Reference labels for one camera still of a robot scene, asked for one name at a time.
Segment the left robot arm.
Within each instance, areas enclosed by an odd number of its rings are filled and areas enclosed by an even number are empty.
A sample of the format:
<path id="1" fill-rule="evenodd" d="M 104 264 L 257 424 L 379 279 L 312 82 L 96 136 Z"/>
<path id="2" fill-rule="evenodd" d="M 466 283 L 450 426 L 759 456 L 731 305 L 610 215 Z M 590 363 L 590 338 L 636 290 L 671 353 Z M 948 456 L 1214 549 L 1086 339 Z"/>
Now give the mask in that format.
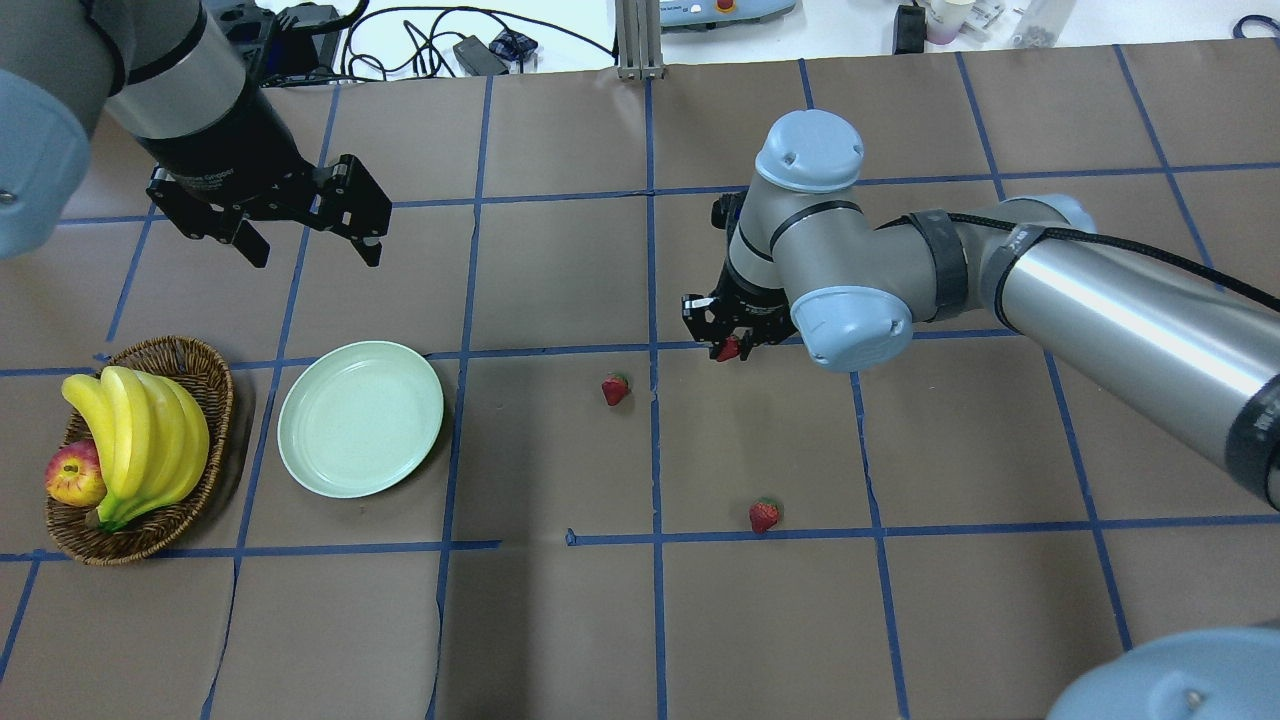
<path id="1" fill-rule="evenodd" d="M 270 246 L 257 222 L 296 222 L 381 259 L 392 204 L 343 154 L 306 160 L 200 1 L 5 1 L 1 252 L 45 245 L 82 184 L 101 115 L 154 159 L 147 196 L 186 237 Z"/>

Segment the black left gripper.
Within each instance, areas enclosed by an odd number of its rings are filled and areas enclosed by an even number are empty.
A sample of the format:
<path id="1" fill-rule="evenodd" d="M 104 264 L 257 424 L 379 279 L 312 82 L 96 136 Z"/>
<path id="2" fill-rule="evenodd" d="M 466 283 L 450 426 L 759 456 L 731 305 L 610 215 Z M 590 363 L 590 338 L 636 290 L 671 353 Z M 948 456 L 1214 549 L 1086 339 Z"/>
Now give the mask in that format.
<path id="1" fill-rule="evenodd" d="M 270 170 L 266 179 L 234 187 L 198 190 L 157 167 L 146 188 L 157 209 L 193 238 L 228 241 L 253 268 L 268 265 L 271 246 L 252 225 L 296 222 L 349 240 L 366 266 L 380 266 L 383 236 L 390 225 L 392 201 L 370 170 L 351 154 L 329 167 L 302 161 L 287 170 Z"/>

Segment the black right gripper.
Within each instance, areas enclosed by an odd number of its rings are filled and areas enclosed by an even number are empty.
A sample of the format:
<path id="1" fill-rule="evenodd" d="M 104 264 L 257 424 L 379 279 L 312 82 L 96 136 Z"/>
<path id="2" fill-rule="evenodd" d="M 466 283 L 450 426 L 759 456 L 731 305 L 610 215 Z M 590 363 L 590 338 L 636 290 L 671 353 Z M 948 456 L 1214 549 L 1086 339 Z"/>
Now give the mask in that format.
<path id="1" fill-rule="evenodd" d="M 780 345 L 797 333 L 781 290 L 763 293 L 724 291 L 682 296 L 682 322 L 691 340 L 721 351 L 741 331 L 740 348 Z"/>

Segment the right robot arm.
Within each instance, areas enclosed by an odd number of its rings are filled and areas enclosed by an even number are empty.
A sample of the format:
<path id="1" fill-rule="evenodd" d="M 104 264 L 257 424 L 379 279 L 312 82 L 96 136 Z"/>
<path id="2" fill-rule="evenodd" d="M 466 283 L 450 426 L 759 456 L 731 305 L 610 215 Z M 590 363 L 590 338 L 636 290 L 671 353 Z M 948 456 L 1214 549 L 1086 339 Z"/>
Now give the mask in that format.
<path id="1" fill-rule="evenodd" d="M 899 356 L 916 324 L 988 311 L 1277 506 L 1277 299 L 1174 252 L 1097 232 L 1061 193 L 873 227 L 864 147 L 829 111 L 771 127 L 746 190 L 717 199 L 724 263 L 681 315 L 713 359 L 799 334 L 829 372 Z"/>

